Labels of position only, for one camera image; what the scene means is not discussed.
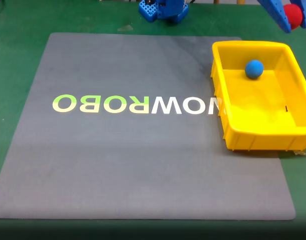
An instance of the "foam ball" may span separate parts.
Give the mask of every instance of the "foam ball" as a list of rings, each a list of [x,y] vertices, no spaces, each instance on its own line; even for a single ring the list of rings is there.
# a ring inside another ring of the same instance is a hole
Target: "foam ball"
[[[298,28],[303,21],[303,13],[299,6],[296,4],[287,4],[284,6],[285,14],[292,30]]]
[[[264,71],[264,65],[258,60],[252,60],[245,67],[246,76],[250,79],[259,78]]]

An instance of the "gray mat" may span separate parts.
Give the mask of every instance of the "gray mat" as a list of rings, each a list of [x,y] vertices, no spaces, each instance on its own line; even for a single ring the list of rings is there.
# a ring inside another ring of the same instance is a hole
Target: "gray mat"
[[[52,34],[0,173],[0,218],[293,219],[277,155],[228,151],[209,111],[211,46],[231,39]],[[76,107],[54,110],[65,94]],[[99,113],[80,110],[86,95]],[[154,114],[156,97],[179,107]]]

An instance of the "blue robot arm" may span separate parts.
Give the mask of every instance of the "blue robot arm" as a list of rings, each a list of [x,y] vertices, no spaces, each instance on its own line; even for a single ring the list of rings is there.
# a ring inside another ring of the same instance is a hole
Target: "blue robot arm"
[[[275,20],[282,30],[286,33],[292,31],[291,25],[285,14],[281,0],[257,0],[268,14]],[[306,28],[306,0],[290,0],[292,4],[296,4],[303,12],[302,28]]]

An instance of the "blue plastic part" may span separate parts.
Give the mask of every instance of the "blue plastic part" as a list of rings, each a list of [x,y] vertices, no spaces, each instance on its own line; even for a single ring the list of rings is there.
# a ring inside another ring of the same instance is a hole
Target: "blue plastic part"
[[[154,4],[145,4],[142,0],[139,4],[139,12],[149,22],[155,19],[170,19],[174,23],[179,23],[188,13],[188,5],[185,0],[156,0]]]
[[[183,12],[184,1],[185,0],[156,0],[159,18],[165,19],[181,14]]]
[[[257,79],[259,78],[264,72],[264,65],[261,61],[252,60],[247,63],[245,67],[245,73],[247,77],[250,79]]]
[[[181,14],[178,14],[177,16],[171,17],[171,20],[172,22],[178,24],[187,14],[188,14],[188,5],[185,4],[183,12]]]
[[[306,0],[290,0],[291,4],[296,4],[299,6],[303,13],[303,21],[301,24],[302,28],[306,28]]]
[[[138,10],[146,20],[153,22],[157,18],[158,4],[155,2],[152,5],[148,5],[145,4],[145,0],[143,0],[140,2]]]
[[[291,25],[284,11],[281,0],[257,0],[279,27],[286,33],[291,33]]]

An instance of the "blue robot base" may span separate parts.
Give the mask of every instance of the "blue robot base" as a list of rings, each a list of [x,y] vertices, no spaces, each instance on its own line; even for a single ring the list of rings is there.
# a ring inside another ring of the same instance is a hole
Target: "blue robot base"
[[[168,16],[166,11],[163,9],[164,6],[159,7],[158,0],[156,0],[156,2],[152,5],[145,4],[145,0],[143,0],[139,4],[139,12],[149,22],[153,22],[155,19],[169,19],[170,21],[178,24],[188,13],[188,5],[185,4],[184,6],[184,1],[182,6],[183,10],[180,13]]]

